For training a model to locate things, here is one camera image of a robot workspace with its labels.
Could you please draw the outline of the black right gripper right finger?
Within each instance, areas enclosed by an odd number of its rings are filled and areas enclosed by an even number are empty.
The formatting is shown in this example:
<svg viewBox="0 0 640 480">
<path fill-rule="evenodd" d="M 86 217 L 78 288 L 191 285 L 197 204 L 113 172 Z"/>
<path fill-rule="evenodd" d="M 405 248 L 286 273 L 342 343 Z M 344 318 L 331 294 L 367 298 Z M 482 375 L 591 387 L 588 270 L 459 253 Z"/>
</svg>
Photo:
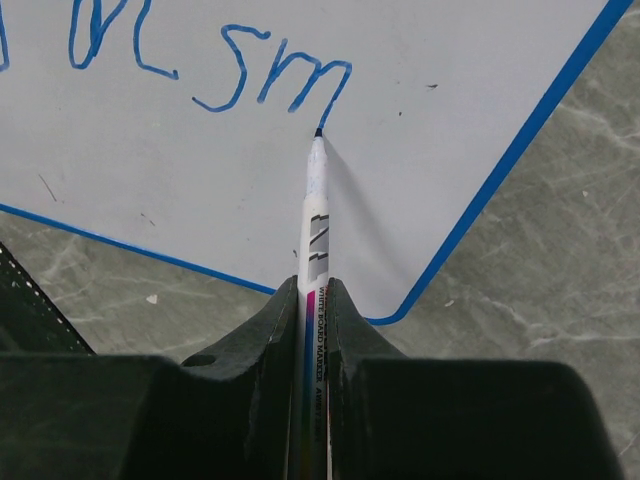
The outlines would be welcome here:
<svg viewBox="0 0 640 480">
<path fill-rule="evenodd" d="M 620 479 L 590 389 L 554 361 L 410 358 L 329 282 L 336 479 Z"/>
</svg>

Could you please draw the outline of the white whiteboard marker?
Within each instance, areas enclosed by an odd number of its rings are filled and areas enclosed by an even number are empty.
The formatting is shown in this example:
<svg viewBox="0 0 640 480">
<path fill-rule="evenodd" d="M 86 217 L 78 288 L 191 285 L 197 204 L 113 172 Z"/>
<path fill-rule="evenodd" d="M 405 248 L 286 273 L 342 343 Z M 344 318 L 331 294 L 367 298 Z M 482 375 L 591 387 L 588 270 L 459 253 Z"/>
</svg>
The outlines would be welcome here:
<svg viewBox="0 0 640 480">
<path fill-rule="evenodd" d="M 299 438 L 295 479 L 327 477 L 326 295 L 329 267 L 328 157 L 323 129 L 315 131 L 307 161 L 300 235 Z"/>
</svg>

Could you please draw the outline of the blue framed whiteboard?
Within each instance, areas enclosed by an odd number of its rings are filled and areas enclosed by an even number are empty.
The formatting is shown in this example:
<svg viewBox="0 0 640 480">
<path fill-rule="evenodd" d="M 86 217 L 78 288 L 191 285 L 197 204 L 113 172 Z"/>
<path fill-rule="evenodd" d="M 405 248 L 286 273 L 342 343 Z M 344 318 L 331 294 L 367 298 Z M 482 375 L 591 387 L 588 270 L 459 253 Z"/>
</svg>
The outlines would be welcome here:
<svg viewBox="0 0 640 480">
<path fill-rule="evenodd" d="M 1 207 L 269 293 L 311 140 L 332 275 L 403 318 L 626 1 L 5 1 Z"/>
</svg>

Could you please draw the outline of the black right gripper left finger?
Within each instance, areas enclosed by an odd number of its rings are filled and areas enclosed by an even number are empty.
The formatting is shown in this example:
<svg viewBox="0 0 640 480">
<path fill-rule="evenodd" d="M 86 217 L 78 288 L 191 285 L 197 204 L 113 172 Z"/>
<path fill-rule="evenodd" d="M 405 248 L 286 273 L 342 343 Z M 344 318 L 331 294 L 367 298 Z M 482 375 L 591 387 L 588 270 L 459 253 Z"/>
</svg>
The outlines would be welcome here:
<svg viewBox="0 0 640 480">
<path fill-rule="evenodd" d="M 5 479 L 282 479 L 296 282 L 184 362 L 1 329 Z"/>
</svg>

